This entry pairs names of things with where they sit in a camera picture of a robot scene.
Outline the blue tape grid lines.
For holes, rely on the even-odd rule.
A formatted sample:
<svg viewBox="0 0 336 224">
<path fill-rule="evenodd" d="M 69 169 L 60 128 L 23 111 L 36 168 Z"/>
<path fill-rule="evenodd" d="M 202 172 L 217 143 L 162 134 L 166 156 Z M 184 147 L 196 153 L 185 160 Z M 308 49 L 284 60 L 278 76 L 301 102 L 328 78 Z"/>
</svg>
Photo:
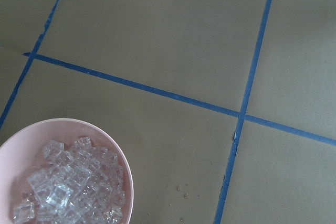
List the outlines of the blue tape grid lines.
<svg viewBox="0 0 336 224">
<path fill-rule="evenodd" d="M 1 0 L 1 141 L 122 148 L 132 223 L 335 223 L 335 0 Z"/>
</svg>

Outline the pink bowl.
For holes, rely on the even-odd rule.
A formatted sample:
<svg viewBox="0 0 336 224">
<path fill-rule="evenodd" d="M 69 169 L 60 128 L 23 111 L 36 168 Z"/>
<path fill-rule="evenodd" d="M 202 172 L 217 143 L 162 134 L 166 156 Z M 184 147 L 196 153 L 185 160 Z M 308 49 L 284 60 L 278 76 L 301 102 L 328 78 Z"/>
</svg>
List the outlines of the pink bowl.
<svg viewBox="0 0 336 224">
<path fill-rule="evenodd" d="M 130 223 L 134 189 L 128 161 L 115 140 L 104 130 L 85 121 L 68 118 L 49 119 L 29 125 L 11 136 L 1 146 L 1 223 L 13 222 L 12 207 L 29 189 L 28 175 L 45 163 L 42 149 L 49 140 L 70 145 L 79 137 L 89 136 L 94 145 L 117 153 L 123 167 L 123 190 L 126 201 L 122 207 L 121 223 Z"/>
</svg>

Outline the clear ice cube pile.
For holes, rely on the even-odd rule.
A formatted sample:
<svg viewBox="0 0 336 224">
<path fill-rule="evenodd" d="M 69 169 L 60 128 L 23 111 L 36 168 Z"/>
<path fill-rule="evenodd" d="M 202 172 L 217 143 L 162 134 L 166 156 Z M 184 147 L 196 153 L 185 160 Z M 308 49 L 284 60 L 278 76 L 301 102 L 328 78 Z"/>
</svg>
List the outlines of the clear ice cube pile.
<svg viewBox="0 0 336 224">
<path fill-rule="evenodd" d="M 123 168 L 117 153 L 88 136 L 69 147 L 51 140 L 46 164 L 27 177 L 30 190 L 14 207 L 13 223 L 121 223 Z"/>
</svg>

